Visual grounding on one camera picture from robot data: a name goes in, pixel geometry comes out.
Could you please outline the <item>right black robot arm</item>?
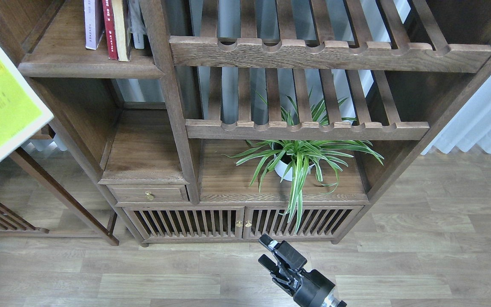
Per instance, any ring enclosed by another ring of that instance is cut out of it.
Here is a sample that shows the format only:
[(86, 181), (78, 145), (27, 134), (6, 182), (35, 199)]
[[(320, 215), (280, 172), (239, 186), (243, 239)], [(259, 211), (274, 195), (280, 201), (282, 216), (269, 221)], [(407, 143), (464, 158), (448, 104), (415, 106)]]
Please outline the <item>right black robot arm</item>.
[(267, 248), (275, 258), (275, 264), (269, 257), (262, 255), (258, 261), (271, 274), (272, 281), (288, 295), (292, 296), (300, 307), (345, 307), (335, 293), (335, 284), (317, 270), (304, 270), (306, 258), (285, 240), (278, 242), (268, 235), (262, 235), (259, 243)]

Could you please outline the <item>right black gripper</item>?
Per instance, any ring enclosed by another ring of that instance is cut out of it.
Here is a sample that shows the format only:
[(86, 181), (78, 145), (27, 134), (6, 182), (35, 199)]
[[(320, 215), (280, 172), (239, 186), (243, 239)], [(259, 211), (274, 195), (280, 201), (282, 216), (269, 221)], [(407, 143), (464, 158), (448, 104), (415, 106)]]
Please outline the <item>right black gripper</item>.
[(286, 241), (278, 242), (264, 234), (258, 239), (276, 258), (275, 264), (262, 255), (258, 262), (271, 274), (272, 280), (300, 307), (337, 307), (335, 283), (318, 270), (306, 272), (306, 258)]

